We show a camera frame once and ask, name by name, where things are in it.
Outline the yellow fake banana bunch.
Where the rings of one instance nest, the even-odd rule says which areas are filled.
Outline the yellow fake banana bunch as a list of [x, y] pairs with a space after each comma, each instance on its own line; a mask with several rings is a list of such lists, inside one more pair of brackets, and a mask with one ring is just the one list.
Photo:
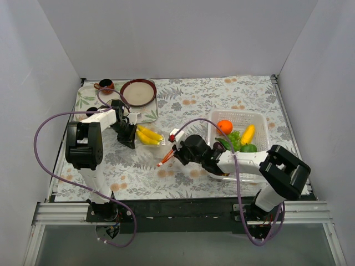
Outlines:
[[164, 142], [162, 135], [140, 125], [137, 126], [136, 135], [144, 145], [159, 146]]

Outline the clear zip top bag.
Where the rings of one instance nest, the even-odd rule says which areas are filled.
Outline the clear zip top bag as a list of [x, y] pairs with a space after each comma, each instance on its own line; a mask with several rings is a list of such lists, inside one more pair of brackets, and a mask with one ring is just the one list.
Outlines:
[[135, 151], [141, 163], [147, 167], [161, 167], [173, 158], [172, 144], [169, 134], [155, 127], [146, 127], [164, 137], [164, 142], [159, 146], [144, 145], [135, 134]]

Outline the small green fake cucumber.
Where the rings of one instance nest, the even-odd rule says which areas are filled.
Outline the small green fake cucumber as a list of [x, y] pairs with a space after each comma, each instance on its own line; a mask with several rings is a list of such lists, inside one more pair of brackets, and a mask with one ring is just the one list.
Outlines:
[[235, 150], [234, 145], [230, 140], [225, 140], [222, 138], [215, 138], [215, 140], [219, 142], [225, 148], [225, 150]]

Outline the orange fake fruit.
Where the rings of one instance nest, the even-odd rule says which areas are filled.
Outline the orange fake fruit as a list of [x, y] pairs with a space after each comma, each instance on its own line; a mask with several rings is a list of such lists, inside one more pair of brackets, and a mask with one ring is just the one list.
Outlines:
[[220, 120], [217, 123], [217, 127], [218, 127], [217, 132], [219, 135], [222, 134], [228, 135], [233, 131], [233, 124], [229, 120]]

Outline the dark purple fake eggplant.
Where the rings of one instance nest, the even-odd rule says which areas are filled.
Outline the dark purple fake eggplant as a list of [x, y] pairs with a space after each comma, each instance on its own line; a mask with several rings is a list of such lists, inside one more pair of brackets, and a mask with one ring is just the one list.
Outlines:
[[213, 149], [219, 152], [224, 152], [226, 150], [223, 144], [218, 141], [213, 144]]

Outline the green fake bell pepper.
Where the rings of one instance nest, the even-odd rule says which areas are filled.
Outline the green fake bell pepper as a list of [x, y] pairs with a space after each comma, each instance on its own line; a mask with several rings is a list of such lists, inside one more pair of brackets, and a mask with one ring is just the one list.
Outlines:
[[240, 147], [240, 152], [258, 152], [254, 144], [248, 144]]

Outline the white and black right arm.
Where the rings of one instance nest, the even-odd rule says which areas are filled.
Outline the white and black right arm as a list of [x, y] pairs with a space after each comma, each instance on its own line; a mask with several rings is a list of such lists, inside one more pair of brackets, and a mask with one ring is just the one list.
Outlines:
[[232, 173], [264, 177], [267, 186], [244, 207], [247, 217], [257, 220], [266, 219], [285, 200], [298, 200], [311, 173], [306, 163], [280, 145], [267, 151], [232, 153], [217, 142], [209, 146], [201, 136], [191, 135], [174, 144], [173, 152], [183, 165], [197, 163], [212, 177]]

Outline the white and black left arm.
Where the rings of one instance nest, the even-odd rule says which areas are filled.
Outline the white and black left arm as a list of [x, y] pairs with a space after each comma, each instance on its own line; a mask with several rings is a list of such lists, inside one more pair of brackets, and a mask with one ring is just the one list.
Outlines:
[[106, 199], [112, 198], [112, 190], [106, 183], [101, 162], [104, 158], [102, 132], [111, 127], [117, 134], [118, 143], [135, 149], [136, 118], [125, 115], [126, 106], [121, 100], [111, 102], [112, 109], [92, 114], [82, 121], [70, 122], [67, 126], [65, 159], [84, 178], [87, 187], [101, 193], [87, 200], [93, 214], [111, 222], [119, 211], [117, 205]]

